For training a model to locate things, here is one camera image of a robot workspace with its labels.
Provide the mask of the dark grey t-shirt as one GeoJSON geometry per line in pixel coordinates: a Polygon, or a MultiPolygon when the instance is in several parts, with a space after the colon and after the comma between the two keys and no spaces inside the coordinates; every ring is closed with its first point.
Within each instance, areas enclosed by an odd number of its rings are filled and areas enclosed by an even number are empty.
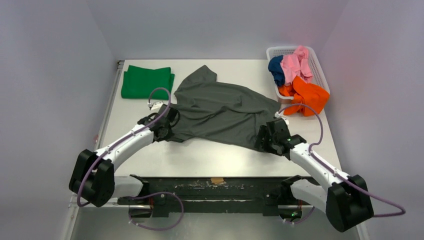
{"type": "Polygon", "coordinates": [[[253,150],[260,127],[281,105],[245,86],[218,82],[206,65],[187,76],[174,92],[180,120],[170,141],[198,138],[253,150]]]}

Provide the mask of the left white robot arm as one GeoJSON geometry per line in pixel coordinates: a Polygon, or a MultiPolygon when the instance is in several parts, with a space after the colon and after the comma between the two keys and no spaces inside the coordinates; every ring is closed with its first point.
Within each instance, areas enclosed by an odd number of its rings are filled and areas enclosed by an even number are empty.
{"type": "Polygon", "coordinates": [[[116,176],[116,170],[135,153],[155,142],[170,139],[180,112],[167,104],[137,121],[135,126],[118,140],[95,151],[79,153],[68,188],[77,195],[77,205],[102,207],[112,198],[130,198],[138,205],[146,203],[149,191],[142,178],[136,175],[116,176]]]}

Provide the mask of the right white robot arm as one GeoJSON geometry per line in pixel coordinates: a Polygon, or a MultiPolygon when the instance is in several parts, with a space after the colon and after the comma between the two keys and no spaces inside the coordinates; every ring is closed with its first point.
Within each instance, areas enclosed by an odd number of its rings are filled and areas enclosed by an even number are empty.
{"type": "Polygon", "coordinates": [[[254,147],[257,150],[283,156],[303,168],[317,182],[313,184],[296,175],[281,183],[278,200],[288,204],[301,200],[325,213],[329,223],[345,232],[372,218],[374,209],[366,194],[366,181],[332,166],[300,135],[290,134],[286,122],[275,118],[261,125],[254,147]]]}

